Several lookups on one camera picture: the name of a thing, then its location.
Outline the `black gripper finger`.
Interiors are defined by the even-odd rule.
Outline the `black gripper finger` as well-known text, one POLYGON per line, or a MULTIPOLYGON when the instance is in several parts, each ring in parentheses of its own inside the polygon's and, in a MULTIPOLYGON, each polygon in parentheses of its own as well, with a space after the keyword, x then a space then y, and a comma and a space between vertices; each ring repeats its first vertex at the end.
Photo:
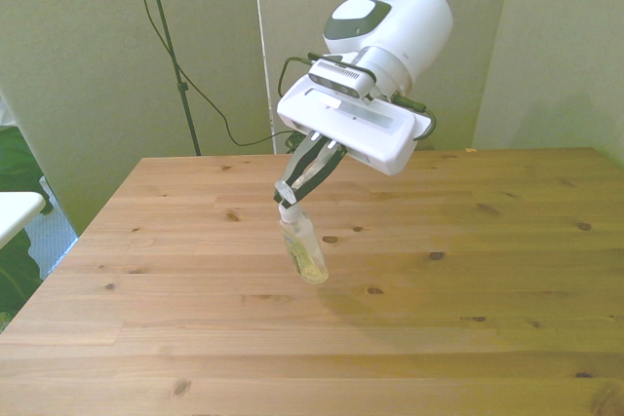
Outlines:
POLYGON ((306 168, 304 174, 294 182, 293 187, 299 189, 304 182, 311 180, 312 185, 315 186, 313 190, 315 190, 337 168, 346 153, 347 149, 344 145, 334 140, 323 138, 323 148, 319 156, 306 168))
POLYGON ((287 167, 279 179, 289 186, 293 196, 284 199, 278 190, 274 193, 274 201, 277 203, 285 202, 286 204, 295 204, 306 197, 311 190, 315 188, 312 181, 304 182, 303 185, 296 189, 293 187, 294 182, 304 174, 306 168, 319 156, 323 148, 323 136, 319 132, 311 131, 296 147, 292 153, 292 157, 287 167))

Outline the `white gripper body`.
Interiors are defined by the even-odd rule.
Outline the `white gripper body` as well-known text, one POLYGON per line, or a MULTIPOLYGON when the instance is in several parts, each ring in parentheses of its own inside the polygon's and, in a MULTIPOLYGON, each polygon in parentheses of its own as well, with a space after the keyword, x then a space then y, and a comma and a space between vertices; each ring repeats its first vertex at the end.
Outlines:
POLYGON ((349 156, 387 175, 401 172, 430 130, 432 118, 382 99, 360 100, 299 79, 279 100, 289 127, 318 132, 347 148, 349 156))

